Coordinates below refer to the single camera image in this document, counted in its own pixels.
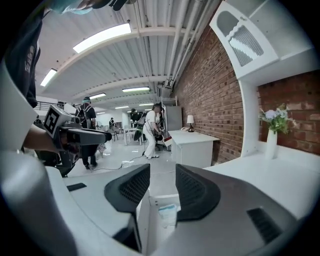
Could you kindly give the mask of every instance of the white floor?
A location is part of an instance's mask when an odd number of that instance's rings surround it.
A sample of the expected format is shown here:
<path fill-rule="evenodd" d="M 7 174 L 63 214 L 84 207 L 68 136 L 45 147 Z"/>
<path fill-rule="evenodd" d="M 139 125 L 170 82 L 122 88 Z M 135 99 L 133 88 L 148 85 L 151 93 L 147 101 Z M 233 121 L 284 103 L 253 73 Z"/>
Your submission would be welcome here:
<path fill-rule="evenodd" d="M 139 145 L 139 142 L 131 140 L 125 146 L 123 135 L 118 135 L 117 138 L 105 143 L 106 150 L 103 152 L 103 157 L 97 157 L 98 166 L 96 170 L 87 170 L 78 160 L 68 177 L 92 175 L 98 173 L 112 172 L 110 169 L 117 169 L 123 164 L 122 168 L 134 165 L 150 164 L 150 187 L 149 193 L 151 196 L 165 196 L 177 194 L 176 189 L 176 163 L 171 160 L 171 153 L 166 151 L 166 148 L 160 146 L 161 151 L 157 151 L 159 158 L 148 160 L 142 156 L 148 143 Z M 113 170 L 113 172 L 121 172 L 121 169 Z"/>

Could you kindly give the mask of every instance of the brick wall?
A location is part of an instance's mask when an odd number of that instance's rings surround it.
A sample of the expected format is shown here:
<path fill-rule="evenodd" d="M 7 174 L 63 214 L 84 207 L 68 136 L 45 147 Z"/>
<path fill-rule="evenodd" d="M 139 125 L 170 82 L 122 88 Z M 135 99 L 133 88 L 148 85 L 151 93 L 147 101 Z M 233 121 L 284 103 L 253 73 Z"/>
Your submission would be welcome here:
<path fill-rule="evenodd" d="M 214 162 L 227 162 L 241 155 L 244 116 L 240 87 L 228 55 L 209 25 L 173 96 L 182 107 L 183 126 L 187 126 L 187 115 L 193 115 L 195 131 L 220 139 L 214 142 Z"/>
<path fill-rule="evenodd" d="M 286 103 L 289 116 L 297 122 L 289 134 L 278 134 L 277 144 L 320 155 L 320 71 L 267 83 L 257 91 L 264 111 Z M 260 140 L 265 142 L 267 137 L 268 126 L 262 122 Z"/>

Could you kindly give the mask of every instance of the grille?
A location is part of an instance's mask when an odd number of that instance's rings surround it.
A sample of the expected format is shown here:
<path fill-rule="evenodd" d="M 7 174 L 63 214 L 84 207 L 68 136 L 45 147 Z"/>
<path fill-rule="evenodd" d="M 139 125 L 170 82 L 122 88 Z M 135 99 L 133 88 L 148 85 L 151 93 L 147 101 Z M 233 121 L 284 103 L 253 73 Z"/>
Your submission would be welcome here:
<path fill-rule="evenodd" d="M 251 209 L 247 214 L 265 243 L 270 243 L 281 234 L 280 228 L 263 209 Z"/>
<path fill-rule="evenodd" d="M 196 203 L 205 194 L 205 186 L 183 171 L 176 173 L 176 188 L 179 191 L 181 206 Z"/>
<path fill-rule="evenodd" d="M 264 54 L 261 46 L 250 31 L 241 26 L 230 38 L 229 44 L 232 47 L 241 67 L 255 60 Z"/>
<path fill-rule="evenodd" d="M 150 183 L 150 172 L 141 171 L 123 183 L 119 191 L 129 201 L 139 204 L 144 197 Z"/>

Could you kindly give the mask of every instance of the white vase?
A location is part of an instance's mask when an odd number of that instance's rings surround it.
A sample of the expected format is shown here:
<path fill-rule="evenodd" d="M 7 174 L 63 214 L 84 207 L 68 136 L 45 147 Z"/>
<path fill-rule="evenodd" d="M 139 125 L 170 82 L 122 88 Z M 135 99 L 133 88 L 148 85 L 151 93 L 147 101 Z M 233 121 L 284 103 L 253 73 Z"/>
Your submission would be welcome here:
<path fill-rule="evenodd" d="M 271 160 L 275 157 L 277 148 L 278 133 L 269 129 L 268 139 L 266 140 L 265 159 Z"/>

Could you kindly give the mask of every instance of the white cabinet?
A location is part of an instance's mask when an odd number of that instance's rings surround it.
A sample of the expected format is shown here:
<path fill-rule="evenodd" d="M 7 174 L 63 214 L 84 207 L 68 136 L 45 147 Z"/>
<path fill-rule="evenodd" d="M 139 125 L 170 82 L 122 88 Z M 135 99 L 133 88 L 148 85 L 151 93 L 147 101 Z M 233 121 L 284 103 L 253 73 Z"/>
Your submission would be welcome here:
<path fill-rule="evenodd" d="M 205 168 L 211 166 L 216 137 L 199 132 L 169 131 L 172 137 L 171 157 L 177 164 Z"/>
<path fill-rule="evenodd" d="M 210 26 L 236 77 L 254 86 L 319 68 L 308 36 L 277 0 L 222 1 Z"/>

